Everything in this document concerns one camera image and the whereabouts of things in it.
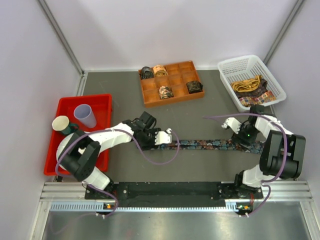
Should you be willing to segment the dark floral necktie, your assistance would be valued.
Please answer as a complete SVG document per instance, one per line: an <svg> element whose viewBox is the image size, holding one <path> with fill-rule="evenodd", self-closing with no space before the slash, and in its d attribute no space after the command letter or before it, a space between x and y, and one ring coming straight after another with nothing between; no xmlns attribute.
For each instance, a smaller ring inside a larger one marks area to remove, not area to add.
<svg viewBox="0 0 320 240"><path fill-rule="evenodd" d="M218 150L218 151L240 151L252 154L261 154L265 143L255 141L249 146L242 146L231 139L211 140L180 140L180 150Z"/></svg>

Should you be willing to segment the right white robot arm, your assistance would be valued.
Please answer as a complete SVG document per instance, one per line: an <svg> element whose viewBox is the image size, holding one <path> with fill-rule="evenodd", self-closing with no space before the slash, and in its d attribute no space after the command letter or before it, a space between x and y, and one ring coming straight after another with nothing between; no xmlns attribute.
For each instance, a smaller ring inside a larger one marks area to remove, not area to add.
<svg viewBox="0 0 320 240"><path fill-rule="evenodd" d="M306 138L287 130L272 114L265 114L263 105L253 105L246 121L235 117L224 121L224 128L232 129L231 140L246 149L252 147L258 134L265 138L259 163L236 174L233 192L239 198L254 194L263 183L272 180L297 179L302 172Z"/></svg>

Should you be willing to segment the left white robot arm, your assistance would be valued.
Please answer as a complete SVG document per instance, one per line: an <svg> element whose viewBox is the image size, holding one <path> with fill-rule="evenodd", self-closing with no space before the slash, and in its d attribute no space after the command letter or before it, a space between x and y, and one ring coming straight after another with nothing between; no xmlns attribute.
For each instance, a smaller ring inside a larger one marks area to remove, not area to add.
<svg viewBox="0 0 320 240"><path fill-rule="evenodd" d="M114 182L98 169L96 162L101 153L117 145L135 142L141 151L150 150L172 141L171 130L156 127L157 119L144 111L140 117L93 132L76 130L59 144L56 151L56 172L66 170L77 181L96 190L102 198L109 198Z"/></svg>

